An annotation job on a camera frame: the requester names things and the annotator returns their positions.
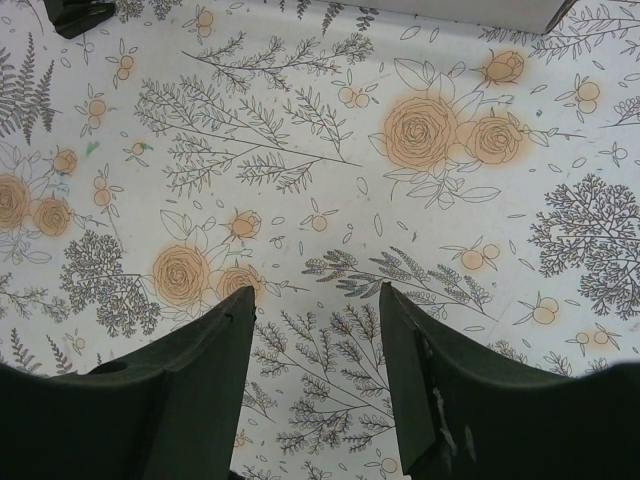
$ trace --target flower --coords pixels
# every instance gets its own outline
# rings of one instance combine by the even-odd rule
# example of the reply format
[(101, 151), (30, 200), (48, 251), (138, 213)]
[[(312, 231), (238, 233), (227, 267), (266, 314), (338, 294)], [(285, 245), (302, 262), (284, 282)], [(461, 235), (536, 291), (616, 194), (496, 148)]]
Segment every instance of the flower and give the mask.
[(233, 292), (242, 287), (253, 287), (256, 292), (260, 290), (258, 272), (253, 267), (231, 267), (224, 271), (211, 274), (211, 286), (215, 289), (220, 300), (224, 300)]
[(520, 75), (524, 68), (524, 60), (519, 53), (509, 51), (493, 56), (491, 52), (491, 61), (489, 65), (479, 69), (484, 74), (487, 83), (513, 83)]
[(231, 236), (236, 238), (253, 238), (260, 231), (262, 219), (253, 210), (247, 210), (238, 215), (227, 227), (231, 231)]
[(153, 264), (156, 292), (177, 307), (193, 305), (209, 286), (209, 264), (190, 248), (175, 246), (162, 252)]
[(0, 175), (0, 228), (14, 228), (29, 212), (29, 189), (18, 178)]
[(57, 237), (64, 233), (69, 225), (69, 206), (63, 200), (47, 198), (31, 203), (33, 223), (45, 235)]
[(489, 164), (511, 160), (522, 140), (522, 134), (515, 125), (500, 117), (485, 117), (479, 122), (465, 122), (457, 128), (456, 136), (468, 155)]
[(387, 152), (396, 165), (433, 171), (446, 159), (457, 122), (441, 101), (412, 98), (396, 107), (384, 124)]
[(63, 150), (53, 159), (53, 168), (58, 173), (71, 173), (75, 170), (78, 157), (73, 150)]

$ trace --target green stain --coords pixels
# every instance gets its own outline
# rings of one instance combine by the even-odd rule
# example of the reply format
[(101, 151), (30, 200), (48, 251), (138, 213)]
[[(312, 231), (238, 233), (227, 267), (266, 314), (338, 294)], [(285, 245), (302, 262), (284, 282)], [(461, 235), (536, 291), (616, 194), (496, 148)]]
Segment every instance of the green stain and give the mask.
[(89, 142), (89, 145), (87, 145), (87, 157), (91, 155), (91, 152), (93, 152), (99, 146), (100, 142)]

